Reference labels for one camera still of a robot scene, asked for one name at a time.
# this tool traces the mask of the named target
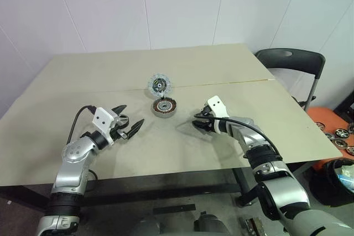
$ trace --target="black table frame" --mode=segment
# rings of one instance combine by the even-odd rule
[[[84,198],[83,207],[98,206],[103,204],[114,204],[135,201],[147,201],[176,197],[189,197],[194,195],[204,195],[208,193],[241,193],[244,195],[249,191],[249,186],[243,174],[242,168],[232,169],[236,183],[222,183],[217,185],[202,185],[181,188],[164,188],[157,190],[146,190],[138,192],[116,192],[111,195],[95,195],[86,196]],[[102,186],[106,180],[97,180],[95,189]],[[48,203],[48,197],[43,196],[25,186],[0,186],[0,197],[19,203],[23,206],[36,209],[37,211],[45,211]]]

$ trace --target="black cable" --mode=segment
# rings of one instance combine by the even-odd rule
[[[74,132],[75,125],[76,125],[77,119],[79,118],[79,115],[80,115],[81,112],[82,112],[83,110],[85,110],[86,108],[89,109],[92,114],[95,114],[95,111],[96,111],[96,107],[95,107],[95,106],[93,106],[93,105],[86,105],[86,106],[81,107],[81,109],[77,112],[77,114],[76,114],[76,116],[75,116],[75,118],[74,118],[74,121],[72,122],[71,129],[70,129],[70,133],[69,133],[69,137],[67,138],[66,145],[68,145],[68,143],[70,143],[70,141],[71,141],[72,133]]]
[[[97,176],[97,174],[94,171],[92,171],[92,170],[88,170],[88,171],[94,175],[96,180],[98,180],[98,176]]]
[[[89,169],[88,171],[93,174],[93,176],[95,177],[95,180],[93,180],[92,188],[91,188],[91,189],[87,189],[87,188],[86,188],[86,191],[85,191],[85,192],[91,192],[91,191],[93,191],[93,190],[96,188],[96,185],[97,185],[96,181],[98,180],[97,174],[96,174],[94,171],[92,171],[92,170],[90,170],[90,169]]]
[[[274,151],[277,153],[277,155],[280,156],[280,153],[278,151],[278,149],[275,147],[274,143],[264,134],[262,133],[261,131],[259,131],[257,128],[249,125],[249,124],[245,124],[245,123],[242,123],[240,121],[237,121],[237,120],[234,120],[234,119],[229,119],[229,118],[221,118],[221,117],[214,117],[214,116],[197,116],[197,115],[194,115],[195,118],[200,118],[200,119],[210,119],[210,120],[220,120],[220,121],[225,121],[225,122],[231,122],[231,123],[235,123],[235,124],[240,124],[240,125],[243,125],[244,127],[247,127],[253,131],[255,131],[256,133],[260,134],[271,146],[272,148],[274,149]]]

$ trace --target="beige table top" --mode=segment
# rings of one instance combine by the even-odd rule
[[[233,49],[236,54],[238,50],[244,51],[243,45],[220,45],[216,46],[216,50],[221,51],[222,47],[228,51],[225,55]],[[208,46],[186,50],[200,54],[200,50],[204,49],[208,51],[205,55],[216,53]],[[166,55],[167,50],[162,51],[162,54]],[[133,52],[86,56],[89,59],[95,56],[105,59],[105,63],[102,63],[104,66],[99,71],[100,75],[103,75],[104,69],[107,69],[107,72],[112,70],[108,63],[111,58],[118,57],[122,59],[117,59],[118,61],[124,61],[125,56],[118,55],[126,53]],[[91,86],[84,86],[81,78],[86,77],[86,69],[91,69],[90,62],[86,66],[83,65],[83,69],[76,76],[77,82],[71,87],[69,84],[75,80],[72,77],[73,72],[77,71],[75,66],[78,65],[77,62],[81,64],[85,56],[57,57],[0,120],[0,185],[53,182],[61,164],[61,151],[72,119],[77,110],[86,104],[105,108],[127,104],[124,113],[129,115],[132,123],[145,118],[139,133],[132,139],[119,140],[98,156],[91,168],[101,179],[249,166],[247,160],[242,157],[241,147],[232,138],[202,134],[191,125],[192,115],[199,112],[205,101],[213,95],[219,95],[230,115],[253,118],[275,143],[285,162],[339,156],[339,151],[333,148],[327,137],[287,91],[277,81],[267,80],[272,76],[257,59],[247,51],[240,54],[247,59],[243,62],[235,56],[235,60],[229,61],[228,68],[219,68],[221,74],[217,71],[203,71],[211,74],[211,79],[215,82],[212,85],[206,85],[209,83],[208,76],[193,73],[189,68],[185,69],[182,62],[177,64],[178,67],[161,67],[160,72],[169,75],[173,83],[176,79],[178,85],[171,94],[177,100],[178,110],[168,119],[152,114],[150,108],[154,98],[147,90],[138,88],[146,86],[148,78],[154,74],[153,69],[148,68],[147,61],[141,61],[142,67],[139,69],[132,68],[130,64],[134,65],[133,63],[123,64],[126,66],[126,71],[122,74],[124,78],[129,80],[139,73],[138,81],[130,82],[125,88],[121,85],[124,81],[118,75],[120,71],[117,71],[115,83],[95,87],[95,83],[88,78]],[[188,65],[196,67],[195,64],[200,63],[197,58],[195,62],[189,60]],[[226,61],[221,57],[218,62]],[[209,65],[214,70],[218,69],[216,63]],[[246,75],[241,74],[242,69],[244,72],[252,72],[250,76],[255,80],[244,80]],[[259,80],[256,80],[255,73],[258,73]],[[91,119],[92,115],[88,112],[82,115],[73,138],[93,128],[90,125]]]

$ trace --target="metal part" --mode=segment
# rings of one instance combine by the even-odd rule
[[[240,192],[242,195],[244,195],[250,191],[249,185],[247,183],[247,179],[244,176],[244,170],[246,170],[246,169],[245,168],[233,168],[232,169],[233,176],[235,177],[237,184],[239,184],[239,186],[240,186]],[[245,205],[250,206],[251,204],[252,204],[252,200],[249,200]]]
[[[119,129],[123,129],[129,125],[129,117],[124,114],[119,115],[118,123]]]
[[[339,137],[339,138],[343,138],[343,139],[347,139],[349,137],[349,132],[343,128],[339,128],[336,129],[334,131],[334,134]]]
[[[112,110],[105,110],[102,107],[98,107],[95,112],[95,117],[92,123],[98,128],[100,133],[107,139],[110,145],[113,145],[114,141],[110,135],[111,129],[118,123],[119,116]]]
[[[210,99],[207,100],[206,106],[209,106],[211,109],[211,114],[215,117],[229,117],[226,106],[224,103],[220,100],[219,96],[215,95],[211,97]],[[219,120],[214,121],[214,131],[218,134],[220,134],[220,129],[219,129]]]
[[[335,138],[332,140],[332,142],[338,149],[346,149],[348,147],[348,144],[340,138]]]
[[[259,218],[245,219],[244,226],[249,236],[267,236],[263,228],[263,223]]]
[[[326,126],[325,126],[323,123],[321,123],[321,122],[316,122],[316,124],[317,124],[317,126],[318,126],[322,131],[325,130]]]
[[[95,142],[89,137],[80,138],[64,147],[63,160],[72,163],[78,162],[82,160],[90,150],[94,153],[98,153],[98,147],[96,147]]]
[[[354,134],[354,123],[348,125],[348,132],[349,134]]]
[[[123,139],[127,139],[128,136],[125,132],[121,131],[120,129],[117,129],[117,133],[123,138]]]
[[[62,232],[66,230],[76,230],[79,221],[79,217],[76,216],[44,216],[41,217],[39,221],[36,235],[42,235],[42,233],[52,230],[60,230]]]
[[[155,97],[164,97],[172,91],[169,78],[163,74],[155,74],[148,82],[148,89]]]
[[[354,146],[349,146],[346,150],[350,155],[354,156]]]
[[[260,172],[263,175],[272,174],[274,172],[285,171],[288,175],[292,176],[293,174],[282,160],[271,161],[264,164],[261,164],[253,169],[253,174],[256,175],[257,172]]]
[[[295,178],[281,177],[263,181],[263,184],[272,195],[278,209],[295,202],[304,202],[310,205],[305,189]]]
[[[299,212],[294,219],[284,217],[280,222],[289,235],[304,236],[352,236],[353,229],[334,216],[320,210],[309,209]]]
[[[308,111],[308,108],[309,108],[311,100],[312,100],[312,96],[314,95],[314,92],[315,92],[315,89],[316,89],[316,86],[317,86],[318,82],[319,82],[319,79],[315,78],[314,83],[312,84],[308,99],[306,100],[306,105],[305,105],[305,108],[304,108],[305,112]]]
[[[325,135],[326,135],[326,137],[327,137],[330,141],[332,141],[333,139],[336,138],[336,137],[335,137],[333,134],[331,134],[331,133],[325,132]]]
[[[145,119],[141,119],[140,121],[137,121],[135,124],[132,125],[131,129],[126,133],[128,139],[130,139],[132,136],[134,136],[142,127]]]
[[[85,194],[87,175],[89,166],[93,162],[96,155],[89,151],[86,156],[79,162],[71,163],[63,161],[51,193],[79,193]]]
[[[58,223],[58,220],[59,220],[59,216],[41,217],[41,219],[38,223],[37,232],[35,235],[42,235],[42,233],[47,230],[56,229],[56,225]]]
[[[157,117],[169,118],[176,112],[177,104],[174,99],[161,98],[153,102],[152,110]]]
[[[230,119],[251,125],[252,127],[255,127],[261,131],[261,129],[255,125],[254,121],[250,118],[230,117]],[[226,130],[229,136],[235,138],[238,141],[244,153],[255,146],[269,145],[269,143],[260,134],[251,128],[244,127],[243,125],[226,122]]]

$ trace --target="table leg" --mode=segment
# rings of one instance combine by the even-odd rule
[[[247,193],[249,191],[249,186],[247,180],[243,174],[242,168],[232,169],[233,175],[240,186],[241,194]]]
[[[0,197],[37,211],[45,211],[48,198],[22,185],[0,186]]]
[[[306,163],[302,164],[299,168],[293,171],[293,175],[298,177],[300,174],[303,174],[307,169],[311,168],[317,161],[307,161]]]
[[[239,196],[236,199],[236,204],[241,207],[249,206],[252,204],[252,201],[257,198],[257,196],[258,195],[257,195],[257,185],[256,185],[247,193],[243,193],[241,196]]]

